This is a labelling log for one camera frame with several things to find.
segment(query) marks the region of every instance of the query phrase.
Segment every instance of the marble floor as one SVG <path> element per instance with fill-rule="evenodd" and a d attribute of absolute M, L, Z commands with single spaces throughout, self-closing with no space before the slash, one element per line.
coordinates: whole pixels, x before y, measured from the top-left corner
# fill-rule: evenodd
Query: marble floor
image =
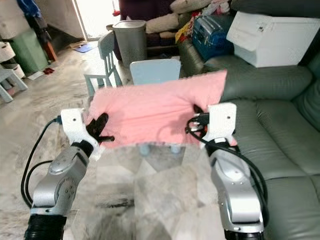
<path fill-rule="evenodd" d="M 55 72 L 16 91 L 14 101 L 0 99 L 0 239 L 23 239 L 29 209 L 20 183 L 30 151 L 44 125 L 65 108 L 88 108 L 83 74 L 103 74 L 98 49 L 65 50 L 52 65 Z M 130 71 L 117 63 L 125 85 Z M 45 133 L 31 166 L 54 159 L 68 146 L 62 127 Z M 46 174 L 47 165 L 30 178 L 30 192 Z M 68 217 L 68 240 L 222 240 L 217 191 L 204 151 L 186 146 L 179 154 L 168 147 L 151 148 L 142 157 L 137 147 L 106 149 L 91 160 L 78 186 Z"/>

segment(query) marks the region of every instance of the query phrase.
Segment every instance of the gray leather sofa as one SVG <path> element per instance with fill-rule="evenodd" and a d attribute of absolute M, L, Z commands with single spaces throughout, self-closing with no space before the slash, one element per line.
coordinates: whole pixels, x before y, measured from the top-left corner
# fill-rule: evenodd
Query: gray leather sofa
<path fill-rule="evenodd" d="M 308 65 L 255 68 L 230 55 L 222 101 L 237 105 L 235 137 L 268 187 L 267 240 L 320 240 L 320 54 Z"/>

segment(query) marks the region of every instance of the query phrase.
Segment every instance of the wall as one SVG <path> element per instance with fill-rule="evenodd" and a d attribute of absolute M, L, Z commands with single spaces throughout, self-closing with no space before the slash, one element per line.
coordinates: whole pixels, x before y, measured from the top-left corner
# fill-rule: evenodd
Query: wall
<path fill-rule="evenodd" d="M 73 0 L 35 0 L 35 2 L 49 25 L 75 38 L 84 37 Z"/>

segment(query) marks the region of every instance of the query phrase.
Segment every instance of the black rubber grip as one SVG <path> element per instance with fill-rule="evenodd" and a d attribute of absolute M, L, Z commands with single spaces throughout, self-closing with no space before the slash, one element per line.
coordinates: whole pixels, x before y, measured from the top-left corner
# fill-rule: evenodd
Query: black rubber grip
<path fill-rule="evenodd" d="M 264 240 L 263 232 L 242 233 L 224 230 L 226 240 Z"/>
<path fill-rule="evenodd" d="M 31 215 L 25 240 L 62 240 L 67 218 L 59 215 Z"/>

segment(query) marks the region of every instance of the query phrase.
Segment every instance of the black cable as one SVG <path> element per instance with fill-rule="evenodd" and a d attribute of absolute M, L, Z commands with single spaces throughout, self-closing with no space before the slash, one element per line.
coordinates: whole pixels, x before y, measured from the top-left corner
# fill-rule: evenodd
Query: black cable
<path fill-rule="evenodd" d="M 27 172 L 28 172 L 28 169 L 29 169 L 29 165 L 30 165 L 31 159 L 32 159 L 32 157 L 33 157 L 33 155 L 34 155 L 34 153 L 35 153 L 35 150 L 36 150 L 36 148 L 37 148 L 40 140 L 41 140 L 42 137 L 44 136 L 47 128 L 48 128 L 52 123 L 55 123 L 55 122 L 58 122 L 58 121 L 59 121 L 58 118 L 55 118 L 55 119 L 49 121 L 49 122 L 44 126 L 44 128 L 43 128 L 40 136 L 38 137 L 37 141 L 35 142 L 35 144 L 34 144 L 34 146 L 33 146 L 33 148 L 32 148 L 32 151 L 31 151 L 31 153 L 30 153 L 30 155 L 29 155 L 29 158 L 28 158 L 28 160 L 27 160 L 27 162 L 26 162 L 26 165 L 25 165 L 25 168 L 24 168 L 24 172 L 23 172 L 23 175 L 22 175 L 22 180 L 21 180 L 21 185 L 20 185 L 20 191 L 21 191 L 21 195 L 22 195 L 22 198 L 23 198 L 25 204 L 26 204 L 29 208 L 31 208 L 32 202 L 33 202 L 32 199 L 31 199 L 31 197 L 30 197 L 30 195 L 29 195 L 29 196 L 26 196 L 26 193 L 25 193 L 25 181 L 26 181 L 26 176 L 27 176 Z"/>
<path fill-rule="evenodd" d="M 190 128 L 190 123 L 192 122 L 197 122 L 199 121 L 199 119 L 197 119 L 196 117 L 194 118 L 191 118 L 188 122 L 187 122 L 187 125 L 186 125 L 186 133 L 187 134 L 191 134 L 195 139 L 197 139 L 198 141 L 206 144 L 206 145 L 210 145 L 214 148 L 217 148 L 217 149 L 220 149 L 220 150 L 223 150 L 225 152 L 228 152 L 228 153 L 231 153 L 235 156 L 237 156 L 238 158 L 241 158 L 242 160 L 244 160 L 250 167 L 251 169 L 251 176 L 252 176 L 252 179 L 256 185 L 256 188 L 257 188 L 257 193 L 259 195 L 259 198 L 261 200 L 261 205 L 262 205 L 262 215 L 263 215 L 263 223 L 264 223 L 264 226 L 267 226 L 268 222 L 269 222 L 269 211 L 268 211 L 268 207 L 267 207 L 267 204 L 268 204 L 268 189 L 267 189 L 267 184 L 266 184 L 266 181 L 262 175 L 262 173 L 260 172 L 260 170 L 257 168 L 257 166 L 252 162 L 250 161 L 246 156 L 242 155 L 240 152 L 237 152 L 237 151 L 234 151 L 232 149 L 229 149 L 227 147 L 224 147 L 224 146 L 221 146 L 220 144 L 217 144 L 217 143 L 214 143 L 214 142 L 209 142 L 209 141 L 206 141 L 204 139 L 202 139 L 201 137 L 199 137 L 198 135 L 196 135 Z"/>
<path fill-rule="evenodd" d="M 31 196 L 30 196 L 30 193 L 29 193 L 29 180 L 30 180 L 31 174 L 33 173 L 33 171 L 34 171 L 37 167 L 39 167 L 39 166 L 41 166 L 41 165 L 43 165 L 43 164 L 51 163 L 51 162 L 52 162 L 52 160 L 42 161 L 42 162 L 37 163 L 36 165 L 34 165 L 34 166 L 30 169 L 28 175 L 26 176 L 26 179 L 25 179 L 25 194 L 26 194 L 26 197 L 27 197 L 29 200 L 31 200 L 31 203 L 33 202 L 32 198 L 31 198 Z"/>

